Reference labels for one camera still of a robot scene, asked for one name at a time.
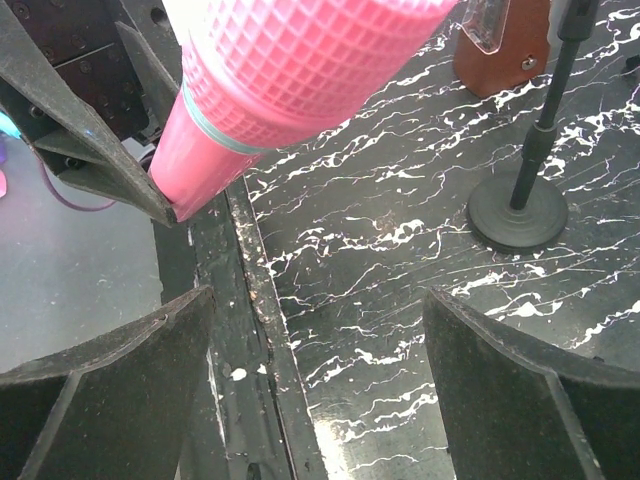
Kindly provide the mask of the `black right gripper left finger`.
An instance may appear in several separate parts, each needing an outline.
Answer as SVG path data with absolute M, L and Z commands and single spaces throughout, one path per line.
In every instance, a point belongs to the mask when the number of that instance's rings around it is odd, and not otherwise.
M 214 319 L 195 288 L 1 376 L 4 479 L 171 479 Z

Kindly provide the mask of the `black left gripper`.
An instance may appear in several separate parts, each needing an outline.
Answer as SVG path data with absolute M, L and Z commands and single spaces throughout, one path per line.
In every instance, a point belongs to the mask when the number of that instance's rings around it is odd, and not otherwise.
M 176 223 L 123 143 L 158 142 L 181 50 L 166 1 L 4 1 L 1 110 L 64 184 Z

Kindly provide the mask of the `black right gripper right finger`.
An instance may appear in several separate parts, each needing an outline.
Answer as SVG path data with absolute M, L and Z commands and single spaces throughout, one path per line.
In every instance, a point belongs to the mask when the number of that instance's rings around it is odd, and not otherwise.
M 636 479 L 639 374 L 498 322 L 439 288 L 425 346 L 459 479 Z

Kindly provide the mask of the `pink microphone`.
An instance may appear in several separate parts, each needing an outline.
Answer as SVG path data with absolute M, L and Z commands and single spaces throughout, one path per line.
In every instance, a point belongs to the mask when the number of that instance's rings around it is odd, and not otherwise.
M 352 117 L 449 1 L 198 1 L 150 176 L 185 221 L 266 153 Z

